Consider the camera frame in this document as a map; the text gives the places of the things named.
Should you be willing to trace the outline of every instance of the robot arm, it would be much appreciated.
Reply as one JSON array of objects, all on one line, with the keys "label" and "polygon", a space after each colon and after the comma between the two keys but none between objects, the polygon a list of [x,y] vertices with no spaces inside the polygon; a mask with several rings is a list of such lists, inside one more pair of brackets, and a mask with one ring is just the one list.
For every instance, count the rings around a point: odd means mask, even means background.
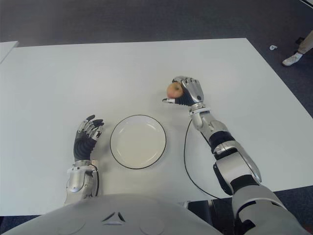
[{"label": "robot arm", "polygon": [[92,196],[94,188],[94,173],[97,175],[99,185],[99,173],[95,165],[90,160],[90,154],[95,147],[98,138],[103,131],[103,120],[92,121],[95,115],[86,118],[76,132],[74,142],[75,164],[67,172],[69,180],[67,182],[67,198],[65,205],[78,202]]},{"label": "robot arm", "polygon": [[193,125],[202,133],[216,159],[213,169],[221,188],[233,195],[236,234],[309,234],[276,195],[261,185],[261,173],[254,161],[204,105],[199,81],[180,76],[173,82],[181,85],[183,95],[163,102],[189,106]]}]

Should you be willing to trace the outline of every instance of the small white object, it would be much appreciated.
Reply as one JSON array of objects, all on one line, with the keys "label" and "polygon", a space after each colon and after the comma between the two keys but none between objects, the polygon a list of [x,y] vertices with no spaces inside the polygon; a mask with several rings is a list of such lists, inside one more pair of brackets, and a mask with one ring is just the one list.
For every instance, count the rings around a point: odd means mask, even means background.
[{"label": "small white object", "polygon": [[111,135],[111,152],[123,166],[142,169],[155,163],[163,154],[166,136],[155,119],[135,115],[122,120]]},{"label": "small white object", "polygon": [[269,47],[269,49],[270,49],[270,50],[275,50],[275,49],[277,49],[277,46],[271,45],[271,46]]}]

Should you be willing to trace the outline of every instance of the wire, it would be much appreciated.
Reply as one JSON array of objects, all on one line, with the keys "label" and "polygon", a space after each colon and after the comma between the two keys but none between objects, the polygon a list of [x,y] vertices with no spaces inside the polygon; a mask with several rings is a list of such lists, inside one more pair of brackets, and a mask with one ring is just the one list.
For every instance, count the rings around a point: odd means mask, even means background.
[{"label": "wire", "polygon": [[219,198],[219,197],[217,197],[217,196],[214,196],[214,195],[212,195],[211,193],[208,193],[207,191],[205,191],[204,189],[202,189],[200,186],[198,186],[198,185],[193,181],[193,179],[191,178],[191,176],[190,176],[190,174],[189,174],[189,172],[188,172],[188,170],[187,170],[186,154],[185,154],[185,153],[186,153],[187,134],[188,134],[188,131],[189,131],[189,127],[190,127],[191,122],[192,122],[192,120],[190,120],[190,122],[189,122],[189,124],[188,124],[187,130],[186,130],[186,135],[185,135],[185,143],[184,143],[184,165],[185,165],[186,173],[187,173],[189,179],[191,180],[191,182],[192,182],[198,189],[200,189],[202,192],[204,192],[204,193],[210,195],[211,197],[214,197],[214,198],[216,198],[216,199],[218,199],[218,200],[221,200],[221,201],[223,201],[223,202],[229,204],[226,200],[223,200],[223,199],[221,199],[221,198]]},{"label": "wire", "polygon": [[99,192],[99,172],[98,172],[98,168],[95,166],[95,165],[93,165],[93,164],[90,164],[90,165],[92,165],[94,168],[96,168],[96,173],[97,173],[97,190],[96,190],[96,194],[95,194],[95,197],[96,196],[98,196],[98,192]]}]

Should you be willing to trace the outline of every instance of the white shoe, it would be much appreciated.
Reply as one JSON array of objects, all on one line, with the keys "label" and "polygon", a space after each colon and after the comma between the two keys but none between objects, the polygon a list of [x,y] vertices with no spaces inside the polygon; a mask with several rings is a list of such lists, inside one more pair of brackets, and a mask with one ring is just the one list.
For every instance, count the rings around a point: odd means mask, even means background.
[{"label": "white shoe", "polygon": [[297,63],[302,57],[302,54],[296,53],[293,56],[287,58],[286,60],[283,61],[283,66],[290,66],[293,65],[294,63]]}]

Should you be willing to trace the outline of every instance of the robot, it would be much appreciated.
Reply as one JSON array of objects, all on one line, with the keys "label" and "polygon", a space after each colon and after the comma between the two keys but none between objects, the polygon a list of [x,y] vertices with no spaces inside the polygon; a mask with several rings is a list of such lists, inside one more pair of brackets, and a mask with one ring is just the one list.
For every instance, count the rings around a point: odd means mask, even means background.
[{"label": "robot", "polygon": [[[179,76],[179,98],[163,102],[186,105],[189,116],[216,159],[213,170],[232,195],[234,231],[238,235],[309,235],[282,202],[261,184],[261,173],[233,138],[225,124],[206,108],[198,80]],[[90,116],[78,128],[74,142],[75,164],[69,170],[65,206],[39,216],[6,235],[221,235],[185,207],[136,194],[97,196],[97,167],[90,154],[103,131],[103,121]]]}]

